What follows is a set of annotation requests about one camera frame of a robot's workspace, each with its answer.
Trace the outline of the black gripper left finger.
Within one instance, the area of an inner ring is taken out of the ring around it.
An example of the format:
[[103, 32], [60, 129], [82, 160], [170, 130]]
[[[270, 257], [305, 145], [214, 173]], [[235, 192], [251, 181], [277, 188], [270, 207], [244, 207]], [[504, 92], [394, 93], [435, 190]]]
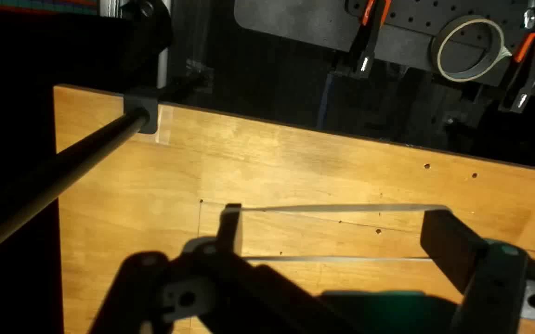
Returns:
[[231, 203], [220, 216], [218, 242], [223, 251], [238, 253], [242, 249], [242, 207]]

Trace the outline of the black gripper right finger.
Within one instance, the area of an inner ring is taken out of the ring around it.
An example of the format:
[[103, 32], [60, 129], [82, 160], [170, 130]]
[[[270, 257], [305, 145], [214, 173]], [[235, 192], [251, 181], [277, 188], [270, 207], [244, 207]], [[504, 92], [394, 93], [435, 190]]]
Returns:
[[424, 214], [420, 247], [463, 296], [476, 286], [480, 264], [489, 253], [489, 244], [450, 210]]

